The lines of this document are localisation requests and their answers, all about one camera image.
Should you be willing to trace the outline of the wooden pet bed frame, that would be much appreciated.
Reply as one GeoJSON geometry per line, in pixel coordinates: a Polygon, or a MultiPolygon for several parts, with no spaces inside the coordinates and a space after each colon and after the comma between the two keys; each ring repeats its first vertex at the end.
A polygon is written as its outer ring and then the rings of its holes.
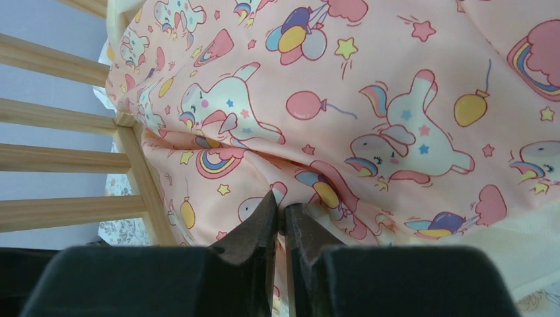
{"type": "Polygon", "coordinates": [[[174,243],[141,125],[93,94],[108,67],[105,1],[1,2],[1,245],[60,250],[103,221],[174,243]]]}

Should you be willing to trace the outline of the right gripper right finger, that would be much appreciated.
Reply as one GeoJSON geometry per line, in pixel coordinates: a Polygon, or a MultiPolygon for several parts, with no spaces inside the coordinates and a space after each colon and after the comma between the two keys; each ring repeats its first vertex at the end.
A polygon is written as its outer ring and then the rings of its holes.
{"type": "Polygon", "coordinates": [[[291,316],[518,316],[493,262],[454,246],[347,246],[285,209],[291,316]]]}

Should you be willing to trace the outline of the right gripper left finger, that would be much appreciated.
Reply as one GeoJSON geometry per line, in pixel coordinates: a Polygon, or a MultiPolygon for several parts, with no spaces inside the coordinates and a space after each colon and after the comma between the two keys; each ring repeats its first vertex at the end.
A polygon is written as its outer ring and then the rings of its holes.
{"type": "Polygon", "coordinates": [[[271,316],[277,204],[209,246],[66,249],[47,265],[23,316],[271,316]]]}

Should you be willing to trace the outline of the pink patterned bed cushion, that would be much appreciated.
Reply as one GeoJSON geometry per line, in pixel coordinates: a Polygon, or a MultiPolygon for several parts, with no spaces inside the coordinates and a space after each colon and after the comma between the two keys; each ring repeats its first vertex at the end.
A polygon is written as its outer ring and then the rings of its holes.
{"type": "Polygon", "coordinates": [[[109,1],[106,94],[177,244],[267,192],[350,244],[466,244],[559,280],[558,1],[109,1]]]}

